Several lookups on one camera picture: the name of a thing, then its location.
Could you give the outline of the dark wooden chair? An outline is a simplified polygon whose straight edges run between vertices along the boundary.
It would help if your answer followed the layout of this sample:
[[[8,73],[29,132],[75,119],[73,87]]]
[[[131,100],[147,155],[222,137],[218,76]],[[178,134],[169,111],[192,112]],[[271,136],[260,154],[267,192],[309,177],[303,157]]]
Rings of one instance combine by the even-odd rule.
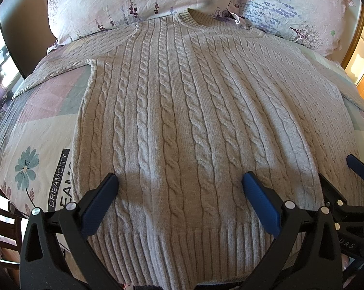
[[[24,216],[8,196],[9,191],[0,188],[0,267],[8,275],[10,284],[19,288]]]

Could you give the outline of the right floral white pillow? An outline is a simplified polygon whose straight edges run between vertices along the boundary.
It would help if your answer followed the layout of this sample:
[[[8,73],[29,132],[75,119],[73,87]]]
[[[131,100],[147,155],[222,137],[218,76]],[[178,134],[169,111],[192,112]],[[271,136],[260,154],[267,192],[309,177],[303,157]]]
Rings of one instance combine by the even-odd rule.
[[[340,47],[352,0],[230,0],[226,14],[328,57]]]

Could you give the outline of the patchwork floral bed sheet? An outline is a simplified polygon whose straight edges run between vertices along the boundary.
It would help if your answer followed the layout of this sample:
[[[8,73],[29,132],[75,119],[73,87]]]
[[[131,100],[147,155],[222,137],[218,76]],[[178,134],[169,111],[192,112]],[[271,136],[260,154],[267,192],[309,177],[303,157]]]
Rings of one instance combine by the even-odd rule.
[[[71,202],[72,144],[80,104],[91,76],[75,65],[79,44],[48,54],[53,76],[14,98],[0,120],[0,189],[22,216],[34,208],[57,211]]]

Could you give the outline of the beige cable-knit sweater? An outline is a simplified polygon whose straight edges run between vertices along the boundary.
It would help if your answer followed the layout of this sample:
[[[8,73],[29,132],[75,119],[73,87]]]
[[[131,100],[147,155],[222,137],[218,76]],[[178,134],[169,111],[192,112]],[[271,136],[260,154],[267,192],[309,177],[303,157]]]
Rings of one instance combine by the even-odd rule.
[[[21,92],[84,65],[72,184],[81,198],[106,174],[119,179],[90,239],[119,282],[193,289],[249,275],[271,239],[244,196],[246,172],[308,210],[322,205],[321,175],[364,201],[344,104],[364,101],[295,44],[189,10],[53,51]]]

